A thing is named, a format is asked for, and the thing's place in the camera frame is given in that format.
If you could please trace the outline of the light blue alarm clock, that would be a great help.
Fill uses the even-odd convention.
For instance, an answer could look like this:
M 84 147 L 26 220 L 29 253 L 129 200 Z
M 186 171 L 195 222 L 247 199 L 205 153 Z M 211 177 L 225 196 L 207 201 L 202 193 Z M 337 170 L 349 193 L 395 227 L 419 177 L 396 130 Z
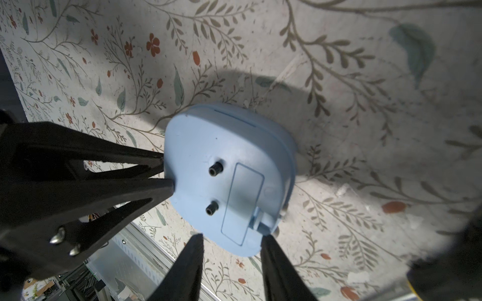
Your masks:
M 192 227 L 224 250 L 252 257 L 275 232 L 296 177 L 297 147 L 281 125 L 228 104 L 195 105 L 168 123 L 164 176 L 174 182 L 171 204 Z M 264 176 L 257 208 L 242 246 L 222 232 L 237 163 Z

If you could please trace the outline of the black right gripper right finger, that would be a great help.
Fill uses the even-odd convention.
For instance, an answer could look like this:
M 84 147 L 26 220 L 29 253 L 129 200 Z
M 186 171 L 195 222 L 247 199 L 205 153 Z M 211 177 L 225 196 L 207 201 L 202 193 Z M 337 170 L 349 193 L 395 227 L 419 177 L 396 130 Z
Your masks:
M 266 300 L 317 301 L 272 235 L 262 238 L 261 262 Z

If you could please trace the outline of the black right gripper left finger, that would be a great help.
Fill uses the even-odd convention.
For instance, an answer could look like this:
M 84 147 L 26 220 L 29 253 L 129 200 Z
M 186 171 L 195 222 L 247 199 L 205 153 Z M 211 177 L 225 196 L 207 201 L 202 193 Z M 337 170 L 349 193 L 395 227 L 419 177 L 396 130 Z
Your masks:
M 203 242 L 201 233 L 190 238 L 148 301 L 199 300 L 204 256 Z

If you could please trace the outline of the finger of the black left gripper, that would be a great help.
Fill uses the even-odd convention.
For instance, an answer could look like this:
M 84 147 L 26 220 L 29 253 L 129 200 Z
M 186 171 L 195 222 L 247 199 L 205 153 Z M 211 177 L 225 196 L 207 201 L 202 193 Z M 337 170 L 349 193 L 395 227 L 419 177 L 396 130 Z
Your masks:
M 129 164 L 91 172 L 86 161 Z M 116 144 L 51 122 L 1 125 L 1 179 L 73 181 L 150 178 L 164 171 L 164 155 Z
M 1 277 L 47 278 L 78 267 L 173 192 L 169 179 L 8 183 L 1 188 Z

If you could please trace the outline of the black yellow screwdriver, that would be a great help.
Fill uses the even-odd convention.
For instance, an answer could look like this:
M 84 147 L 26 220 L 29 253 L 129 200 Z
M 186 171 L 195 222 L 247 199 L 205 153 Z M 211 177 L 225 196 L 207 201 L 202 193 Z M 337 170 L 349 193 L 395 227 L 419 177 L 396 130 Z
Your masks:
M 420 300 L 481 298 L 481 208 L 449 248 L 414 262 L 407 280 Z

